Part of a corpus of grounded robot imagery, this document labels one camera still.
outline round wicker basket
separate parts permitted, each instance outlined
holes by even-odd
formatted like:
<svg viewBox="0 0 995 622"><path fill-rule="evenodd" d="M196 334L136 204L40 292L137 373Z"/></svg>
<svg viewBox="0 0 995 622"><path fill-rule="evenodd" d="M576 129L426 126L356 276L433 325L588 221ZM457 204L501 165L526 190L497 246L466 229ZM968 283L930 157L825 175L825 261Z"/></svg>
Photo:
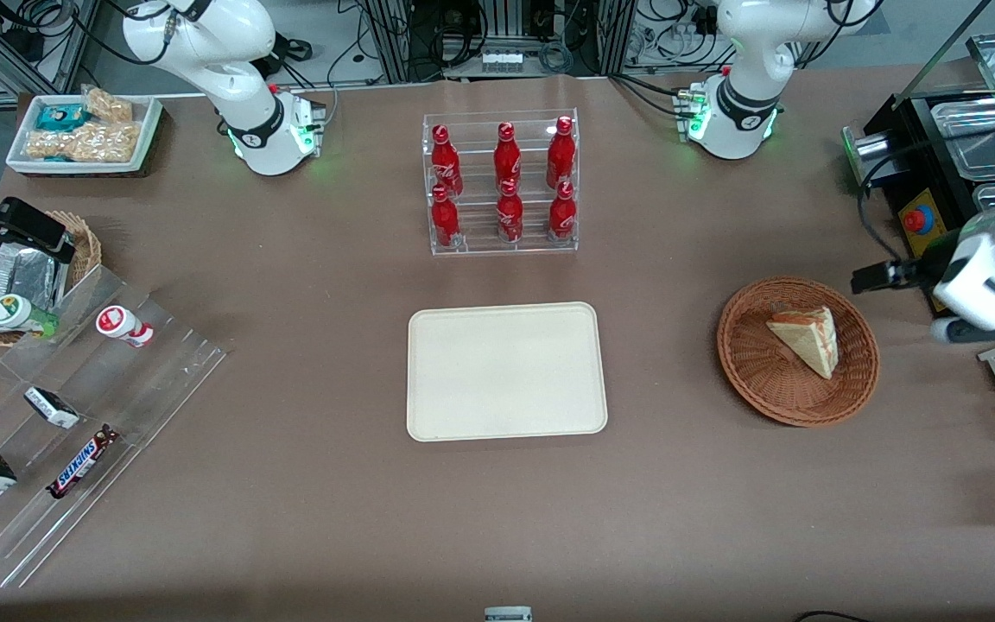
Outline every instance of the round wicker basket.
<svg viewBox="0 0 995 622"><path fill-rule="evenodd" d="M75 216L74 213L47 212L47 214L60 221L75 239L75 257L72 259L71 265L68 265L67 283L64 284L64 291L68 291L75 286L75 283L83 280L83 276L86 276L91 268L102 263L102 243L99 243L94 232L91 232L91 228L87 227L86 221ZM21 332L0 333L0 347L13 346L24 334Z"/></svg>
<svg viewBox="0 0 995 622"><path fill-rule="evenodd" d="M840 363L832 379L809 369L766 326L779 311L832 310ZM848 420L878 385L881 362L873 331L857 308L825 284L793 276L763 279L736 292L716 330L727 379L758 412L803 428Z"/></svg>

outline aluminum foil package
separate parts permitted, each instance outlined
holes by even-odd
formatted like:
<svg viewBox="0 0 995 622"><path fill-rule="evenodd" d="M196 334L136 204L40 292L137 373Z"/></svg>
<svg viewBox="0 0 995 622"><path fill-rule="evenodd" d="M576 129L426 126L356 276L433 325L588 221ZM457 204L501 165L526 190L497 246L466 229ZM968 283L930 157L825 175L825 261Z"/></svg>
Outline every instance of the aluminum foil package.
<svg viewBox="0 0 995 622"><path fill-rule="evenodd" d="M19 295L38 308L51 308L63 296L67 266L20 244L0 248L0 296ZM1 332L10 332L0 327Z"/></svg>

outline red bottle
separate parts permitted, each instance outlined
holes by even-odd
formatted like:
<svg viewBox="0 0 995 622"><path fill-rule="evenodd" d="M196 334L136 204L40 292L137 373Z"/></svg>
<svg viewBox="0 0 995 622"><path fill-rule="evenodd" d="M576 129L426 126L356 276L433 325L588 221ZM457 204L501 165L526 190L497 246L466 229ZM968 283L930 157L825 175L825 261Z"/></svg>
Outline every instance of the red bottle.
<svg viewBox="0 0 995 622"><path fill-rule="evenodd" d="M451 145L446 125L432 127L432 173L437 184L451 189L455 196L463 193L463 174L459 171L459 152Z"/></svg>
<svg viewBox="0 0 995 622"><path fill-rule="evenodd" d="M548 239L565 241L574 233L575 215L578 207L574 204L574 185L570 181L560 181L555 189L552 212L548 217Z"/></svg>
<svg viewBox="0 0 995 622"><path fill-rule="evenodd" d="M435 227L435 241L442 247L453 248L463 243L463 233L459 232L459 210L447 197L447 188L432 188L432 225Z"/></svg>
<svg viewBox="0 0 995 622"><path fill-rule="evenodd" d="M548 146L548 188L554 188L560 181L569 181L574 170L574 152L577 147L570 130L574 128L574 120L570 117L560 117L555 122L555 136Z"/></svg>
<svg viewBox="0 0 995 622"><path fill-rule="evenodd" d="M502 180L521 180L521 147L513 138L513 123L502 122L497 126L497 149L494 149L494 173L497 187Z"/></svg>
<svg viewBox="0 0 995 622"><path fill-rule="evenodd" d="M524 204L517 196L517 180L501 181L497 209L497 236L505 243L520 241L524 232Z"/></svg>

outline acrylic display stand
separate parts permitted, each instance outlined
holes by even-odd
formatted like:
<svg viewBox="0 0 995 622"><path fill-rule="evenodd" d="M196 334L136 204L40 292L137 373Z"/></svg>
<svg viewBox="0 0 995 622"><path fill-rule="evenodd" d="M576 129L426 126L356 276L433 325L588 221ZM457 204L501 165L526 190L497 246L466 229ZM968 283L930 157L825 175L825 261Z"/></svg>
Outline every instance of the acrylic display stand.
<svg viewBox="0 0 995 622"><path fill-rule="evenodd" d="M129 308L155 329L142 349L95 330L108 304ZM53 338L25 336L0 358L0 454L17 483L0 492L0 584L21 586L66 538L95 501L225 357L186 324L99 265L53 310ZM36 414L22 394L40 386L82 416L70 429ZM60 500L45 486L108 424L121 433L85 477Z"/></svg>
<svg viewBox="0 0 995 622"><path fill-rule="evenodd" d="M563 241L548 239L548 214L555 190L548 187L548 146L555 135L555 121L561 115L574 120L575 145L578 143L578 111L501 111L501 113L427 114L421 129L421 157L425 173L426 213L429 224L429 245L432 255L470 255L470 253L511 253L525 251L577 251L578 224L574 233ZM498 237L498 185L494 176L494 149L498 145L498 124L513 123L517 131L517 146L521 147L521 201L524 202L524 235L517 243L505 243ZM440 245L432 225L432 127L446 125L451 144L459 152L463 174L463 193L454 197L459 208L459 229L463 243L447 248ZM575 153L574 200L581 210L578 193L578 159Z"/></svg>

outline table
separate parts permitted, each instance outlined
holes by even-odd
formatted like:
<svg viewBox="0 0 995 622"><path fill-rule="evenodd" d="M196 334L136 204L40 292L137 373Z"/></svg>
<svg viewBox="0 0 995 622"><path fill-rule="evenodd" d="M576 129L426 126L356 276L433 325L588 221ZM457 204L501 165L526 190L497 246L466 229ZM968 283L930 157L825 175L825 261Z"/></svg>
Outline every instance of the table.
<svg viewBox="0 0 995 622"><path fill-rule="evenodd" d="M231 355L31 583L0 590L0 619L995 619L995 390L976 350L929 341L915 291L854 298L880 385L808 430L736 397L713 341L744 284L849 294L882 259L840 127L913 71L799 72L742 162L680 145L605 79L552 78L346 92L324 156L280 178L232 156L201 98L165 101L147 180L7 173L1 194L86 217L108 267ZM580 250L433 259L422 115L565 106L583 124ZM569 300L597 310L604 432L410 440L410 315Z"/></svg>

